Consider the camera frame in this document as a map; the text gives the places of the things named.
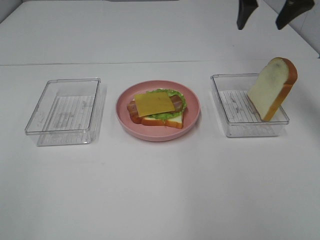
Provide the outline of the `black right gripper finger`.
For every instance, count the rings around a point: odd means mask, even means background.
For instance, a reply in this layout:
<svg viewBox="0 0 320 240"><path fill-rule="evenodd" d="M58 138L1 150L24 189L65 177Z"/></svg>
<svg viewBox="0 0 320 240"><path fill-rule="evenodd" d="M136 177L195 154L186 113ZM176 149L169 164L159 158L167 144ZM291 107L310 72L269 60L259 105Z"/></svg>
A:
<svg viewBox="0 0 320 240"><path fill-rule="evenodd" d="M238 1L238 16L237 16L237 28L242 30L251 14L258 8L257 0L239 0Z"/></svg>
<svg viewBox="0 0 320 240"><path fill-rule="evenodd" d="M311 10L314 5L314 0L287 0L275 21L277 29L283 29L296 17Z"/></svg>

